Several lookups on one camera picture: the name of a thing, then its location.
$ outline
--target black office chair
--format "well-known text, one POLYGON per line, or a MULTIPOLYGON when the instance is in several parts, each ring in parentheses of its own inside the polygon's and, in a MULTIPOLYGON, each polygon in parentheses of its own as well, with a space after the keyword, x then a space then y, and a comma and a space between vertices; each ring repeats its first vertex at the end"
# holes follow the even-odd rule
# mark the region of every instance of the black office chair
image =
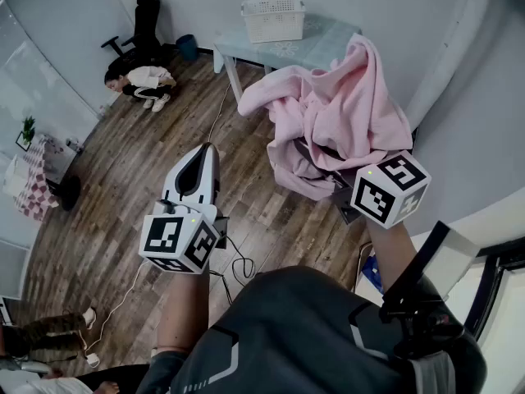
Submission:
POLYGON ((162 65, 162 46, 155 36, 160 6, 160 0, 137 0, 135 34, 122 43, 122 47, 133 44, 135 48, 124 53, 116 43, 118 36, 109 39, 101 45, 101 48, 109 45, 119 56, 109 65, 109 70, 125 74, 140 66, 162 65))

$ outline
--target green plant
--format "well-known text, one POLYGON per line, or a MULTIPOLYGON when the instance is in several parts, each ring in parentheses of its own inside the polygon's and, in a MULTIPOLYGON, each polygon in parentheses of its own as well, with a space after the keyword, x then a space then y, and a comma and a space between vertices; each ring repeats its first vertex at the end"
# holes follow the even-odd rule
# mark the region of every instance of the green plant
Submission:
POLYGON ((28 144, 34 137, 34 118, 27 117, 22 124, 24 125, 22 137, 24 138, 24 142, 28 144))

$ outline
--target blue trash bin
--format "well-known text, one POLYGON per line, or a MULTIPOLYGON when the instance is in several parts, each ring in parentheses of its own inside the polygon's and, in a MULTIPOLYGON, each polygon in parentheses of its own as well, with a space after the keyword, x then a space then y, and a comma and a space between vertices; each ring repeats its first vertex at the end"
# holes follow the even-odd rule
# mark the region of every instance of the blue trash bin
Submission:
POLYGON ((184 35, 176 41, 177 47, 187 62, 194 62, 199 57, 197 41, 193 35, 184 35))

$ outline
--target camouflage pants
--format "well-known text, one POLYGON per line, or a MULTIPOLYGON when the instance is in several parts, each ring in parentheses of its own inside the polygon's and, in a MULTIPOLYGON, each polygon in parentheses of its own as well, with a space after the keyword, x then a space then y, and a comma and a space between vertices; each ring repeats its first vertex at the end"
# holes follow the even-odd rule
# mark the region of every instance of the camouflage pants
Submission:
POLYGON ((81 314, 67 314, 43 318, 13 330, 16 333, 10 340, 10 350, 15 350, 17 356, 23 356, 38 349, 82 350, 80 339, 74 332, 85 331, 86 326, 81 314))

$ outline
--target black pants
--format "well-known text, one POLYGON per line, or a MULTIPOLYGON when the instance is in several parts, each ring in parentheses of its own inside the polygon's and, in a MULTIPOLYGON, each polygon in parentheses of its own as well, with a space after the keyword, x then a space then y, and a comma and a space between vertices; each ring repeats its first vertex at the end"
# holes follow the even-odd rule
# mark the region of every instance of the black pants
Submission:
POLYGON ((67 314, 43 318, 22 328, 6 327, 3 331, 7 352, 21 357, 38 349, 79 351, 82 345, 74 332, 85 329, 81 314, 67 314))
POLYGON ((92 372, 76 379, 83 382, 91 390, 95 391, 104 381, 117 383, 121 394, 135 394, 146 372, 148 364, 135 364, 130 366, 119 366, 104 371, 92 372))
POLYGON ((141 99, 160 99, 164 94, 169 94, 171 90, 170 85, 159 86, 158 88, 139 88, 133 85, 126 85, 122 88, 122 93, 135 96, 141 99))

